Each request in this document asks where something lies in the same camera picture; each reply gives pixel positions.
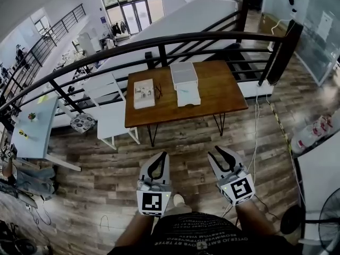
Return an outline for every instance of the white shoe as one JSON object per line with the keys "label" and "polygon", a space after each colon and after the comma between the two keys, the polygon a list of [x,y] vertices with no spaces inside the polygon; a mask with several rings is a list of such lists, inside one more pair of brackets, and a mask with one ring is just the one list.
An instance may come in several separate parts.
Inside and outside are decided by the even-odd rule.
{"label": "white shoe", "polygon": [[180,194],[175,194],[174,195],[174,205],[175,205],[175,207],[177,207],[177,205],[180,204],[180,203],[185,204],[184,198]]}

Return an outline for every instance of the white chair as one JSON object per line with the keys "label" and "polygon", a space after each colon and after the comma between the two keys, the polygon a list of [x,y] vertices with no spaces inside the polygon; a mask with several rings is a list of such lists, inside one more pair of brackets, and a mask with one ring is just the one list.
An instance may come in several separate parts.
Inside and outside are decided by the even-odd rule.
{"label": "white chair", "polygon": [[[117,149],[115,147],[114,137],[128,133],[137,144],[140,145],[138,140],[137,128],[125,128],[125,97],[120,90],[114,76],[111,73],[90,78],[83,85],[85,93],[90,97],[92,102],[97,106],[97,110],[93,113],[94,118],[98,120],[97,137],[105,144]],[[123,101],[115,102],[100,106],[98,102],[111,100],[117,92]]]}

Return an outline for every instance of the chair leg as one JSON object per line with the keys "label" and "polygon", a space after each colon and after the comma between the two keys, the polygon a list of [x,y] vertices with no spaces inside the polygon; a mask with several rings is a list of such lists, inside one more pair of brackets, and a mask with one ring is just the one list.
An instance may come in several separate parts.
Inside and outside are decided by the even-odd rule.
{"label": "chair leg", "polygon": [[129,130],[128,134],[131,136],[131,138],[137,143],[140,145],[140,142],[139,140],[132,134],[132,132]]}
{"label": "chair leg", "polygon": [[105,144],[107,144],[109,147],[113,148],[114,150],[117,150],[117,148],[114,146],[114,144],[109,143],[105,139],[101,139]]}
{"label": "chair leg", "polygon": [[136,136],[137,140],[139,140],[137,127],[134,128],[134,135]]}

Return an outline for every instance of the patterned cushion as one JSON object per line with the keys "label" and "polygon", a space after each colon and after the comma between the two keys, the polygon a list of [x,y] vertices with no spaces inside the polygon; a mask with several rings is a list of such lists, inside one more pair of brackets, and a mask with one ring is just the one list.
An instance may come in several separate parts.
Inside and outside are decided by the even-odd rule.
{"label": "patterned cushion", "polygon": [[96,125],[95,119],[88,113],[79,113],[71,119],[70,125],[73,129],[80,133],[88,131]]}

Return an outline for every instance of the potted plant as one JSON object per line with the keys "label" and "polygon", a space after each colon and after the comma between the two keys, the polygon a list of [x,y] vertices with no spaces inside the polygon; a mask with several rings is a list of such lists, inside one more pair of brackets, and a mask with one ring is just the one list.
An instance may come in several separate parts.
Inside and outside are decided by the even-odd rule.
{"label": "potted plant", "polygon": [[31,120],[31,122],[38,121],[37,115],[35,113],[30,113],[28,115],[28,119]]}

